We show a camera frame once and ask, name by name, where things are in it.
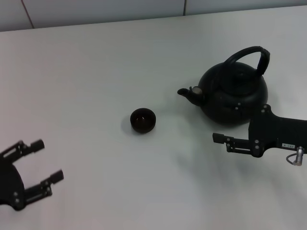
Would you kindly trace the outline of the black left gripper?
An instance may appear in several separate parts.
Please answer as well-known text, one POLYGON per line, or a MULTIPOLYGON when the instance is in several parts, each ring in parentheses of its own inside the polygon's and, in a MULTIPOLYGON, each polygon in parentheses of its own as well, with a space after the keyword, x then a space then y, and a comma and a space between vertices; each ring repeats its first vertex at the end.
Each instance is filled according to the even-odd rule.
POLYGON ((41 139, 29 146, 21 140, 0 153, 0 205, 10 206, 15 211, 21 211, 29 204, 52 196, 51 186, 64 179, 62 170, 24 190, 21 176, 13 164, 20 158, 44 148, 45 144, 41 139))

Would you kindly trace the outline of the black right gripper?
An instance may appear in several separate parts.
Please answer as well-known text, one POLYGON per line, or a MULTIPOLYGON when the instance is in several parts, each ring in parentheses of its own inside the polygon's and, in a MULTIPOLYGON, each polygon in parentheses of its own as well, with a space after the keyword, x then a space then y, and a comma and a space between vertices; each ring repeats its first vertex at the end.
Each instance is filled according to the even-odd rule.
POLYGON ((307 150, 306 120, 276 116, 268 104, 262 108, 262 103, 223 103, 220 117, 252 117, 248 126, 249 140, 213 133, 213 142, 225 144, 227 152, 260 158, 271 148, 307 150))

